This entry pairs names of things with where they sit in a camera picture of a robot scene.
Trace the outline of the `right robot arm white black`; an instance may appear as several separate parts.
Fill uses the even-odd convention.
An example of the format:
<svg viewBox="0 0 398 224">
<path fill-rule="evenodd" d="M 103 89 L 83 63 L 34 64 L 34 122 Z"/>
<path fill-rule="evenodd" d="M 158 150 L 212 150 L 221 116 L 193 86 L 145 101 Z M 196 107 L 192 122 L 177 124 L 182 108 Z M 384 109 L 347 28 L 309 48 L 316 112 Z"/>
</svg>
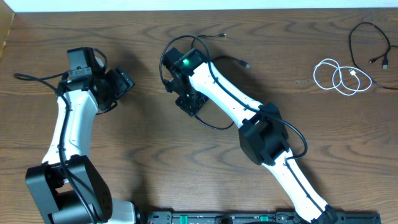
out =
<svg viewBox="0 0 398 224">
<path fill-rule="evenodd" d="M 177 106 L 197 116 L 213 101 L 238 128 L 240 147 L 255 164 L 267 168 L 290 197 L 298 216 L 308 223 L 336 223 L 338 216 L 321 198 L 300 170 L 289 143 L 288 123 L 278 107 L 248 97 L 217 71 L 197 49 L 186 54 L 172 48 L 163 54 L 161 67 L 172 75 L 164 81 L 168 92 L 176 92 Z"/>
</svg>

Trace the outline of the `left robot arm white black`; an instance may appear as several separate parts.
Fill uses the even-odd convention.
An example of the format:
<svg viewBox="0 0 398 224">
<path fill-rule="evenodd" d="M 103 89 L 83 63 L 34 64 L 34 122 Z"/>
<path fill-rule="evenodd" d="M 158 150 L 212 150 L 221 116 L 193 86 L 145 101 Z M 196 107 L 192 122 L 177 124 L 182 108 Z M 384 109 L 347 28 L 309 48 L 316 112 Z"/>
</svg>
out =
<svg viewBox="0 0 398 224">
<path fill-rule="evenodd" d="M 55 94 L 58 115 L 50 147 L 25 182 L 44 223 L 136 223 L 134 204 L 113 199 L 90 161 L 93 121 L 111 111 L 134 83 L 121 68 L 70 71 Z"/>
</svg>

